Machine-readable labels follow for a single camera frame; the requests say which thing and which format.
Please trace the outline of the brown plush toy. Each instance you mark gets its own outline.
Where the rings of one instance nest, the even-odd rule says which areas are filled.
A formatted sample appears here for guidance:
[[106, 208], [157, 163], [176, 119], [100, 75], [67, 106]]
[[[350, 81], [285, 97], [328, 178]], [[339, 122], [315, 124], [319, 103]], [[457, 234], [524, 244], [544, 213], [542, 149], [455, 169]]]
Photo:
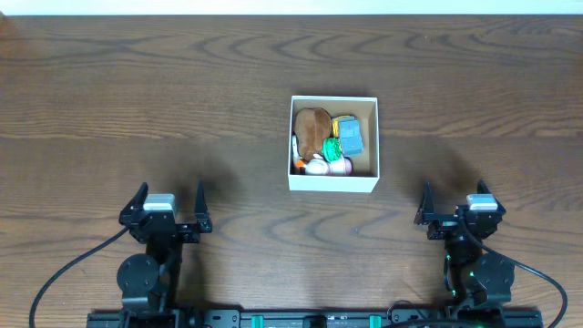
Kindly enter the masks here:
[[293, 133], [298, 139], [298, 152], [308, 161], [322, 151], [323, 142], [332, 134], [332, 118], [323, 108], [303, 108], [295, 118]]

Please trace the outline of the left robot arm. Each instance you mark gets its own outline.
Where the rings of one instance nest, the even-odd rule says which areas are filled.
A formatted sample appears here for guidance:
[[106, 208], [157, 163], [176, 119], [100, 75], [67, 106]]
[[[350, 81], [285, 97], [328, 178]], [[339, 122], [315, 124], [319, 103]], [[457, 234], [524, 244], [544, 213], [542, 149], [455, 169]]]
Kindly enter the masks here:
[[199, 315], [175, 302], [182, 249], [212, 232], [202, 184], [197, 187], [192, 223], [177, 223], [176, 198], [150, 194], [143, 183], [119, 214], [119, 223], [139, 243], [143, 253], [126, 258], [118, 268], [122, 291], [121, 327], [197, 327]]

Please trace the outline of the white duck toy pink hat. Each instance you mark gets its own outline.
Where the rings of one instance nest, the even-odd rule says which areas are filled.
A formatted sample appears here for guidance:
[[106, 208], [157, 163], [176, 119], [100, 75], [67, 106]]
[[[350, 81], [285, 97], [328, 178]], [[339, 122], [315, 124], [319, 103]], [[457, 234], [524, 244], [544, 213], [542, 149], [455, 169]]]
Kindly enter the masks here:
[[326, 161], [324, 158], [317, 158], [310, 161], [298, 159], [295, 161], [296, 169], [302, 170], [306, 175], [332, 175], [332, 176], [349, 176], [353, 173], [352, 162], [340, 156], [337, 160]]

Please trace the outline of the white wooden paddle ball toy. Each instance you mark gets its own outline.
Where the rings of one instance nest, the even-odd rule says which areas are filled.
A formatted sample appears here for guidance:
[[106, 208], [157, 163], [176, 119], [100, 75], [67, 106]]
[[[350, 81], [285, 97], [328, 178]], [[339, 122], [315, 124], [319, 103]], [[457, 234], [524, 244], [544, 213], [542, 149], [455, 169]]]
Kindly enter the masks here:
[[302, 157], [299, 154], [299, 150], [298, 150], [298, 139], [297, 136], [295, 134], [293, 134], [291, 136], [291, 164], [292, 164], [292, 172], [294, 174], [299, 174], [301, 172], [301, 169], [297, 166], [297, 162], [301, 159]]

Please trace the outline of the yellow grey toy truck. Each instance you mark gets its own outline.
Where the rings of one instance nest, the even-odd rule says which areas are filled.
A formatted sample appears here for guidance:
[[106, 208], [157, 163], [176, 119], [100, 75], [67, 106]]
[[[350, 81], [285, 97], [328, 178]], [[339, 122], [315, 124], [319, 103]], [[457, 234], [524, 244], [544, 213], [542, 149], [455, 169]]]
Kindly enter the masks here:
[[359, 156], [363, 152], [363, 138], [358, 119], [354, 116], [339, 116], [332, 119], [332, 134], [339, 140], [345, 157]]

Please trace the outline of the green ridged plastic disc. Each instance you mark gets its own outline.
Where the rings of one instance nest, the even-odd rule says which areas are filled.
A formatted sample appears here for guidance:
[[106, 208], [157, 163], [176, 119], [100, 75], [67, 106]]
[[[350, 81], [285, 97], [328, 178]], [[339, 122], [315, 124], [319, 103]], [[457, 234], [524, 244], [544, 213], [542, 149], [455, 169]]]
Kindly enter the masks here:
[[343, 155], [339, 139], [326, 138], [322, 143], [322, 155], [328, 162], [339, 160]]

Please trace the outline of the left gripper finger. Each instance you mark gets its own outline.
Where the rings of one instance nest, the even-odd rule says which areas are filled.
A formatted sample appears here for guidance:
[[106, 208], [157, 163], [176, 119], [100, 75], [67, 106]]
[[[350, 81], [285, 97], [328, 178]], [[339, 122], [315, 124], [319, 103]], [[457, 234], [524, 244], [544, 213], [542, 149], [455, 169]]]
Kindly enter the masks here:
[[200, 181], [197, 187], [194, 216], [199, 232], [212, 232], [213, 225], [210, 212], [205, 200], [204, 186]]
[[137, 193], [120, 212], [121, 219], [132, 219], [143, 210], [146, 197], [148, 196], [148, 184], [143, 182]]

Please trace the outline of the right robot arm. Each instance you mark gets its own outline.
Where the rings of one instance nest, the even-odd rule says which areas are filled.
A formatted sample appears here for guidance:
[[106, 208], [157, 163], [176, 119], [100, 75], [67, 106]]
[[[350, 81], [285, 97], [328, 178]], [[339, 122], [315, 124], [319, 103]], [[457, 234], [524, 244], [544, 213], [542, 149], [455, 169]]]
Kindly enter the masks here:
[[452, 214], [436, 211], [430, 184], [424, 185], [414, 224], [427, 228], [429, 240], [445, 242], [445, 287], [454, 296], [446, 307], [447, 317], [467, 320], [477, 311], [499, 309], [511, 300], [515, 265], [480, 246], [497, 231], [505, 214], [482, 180]]

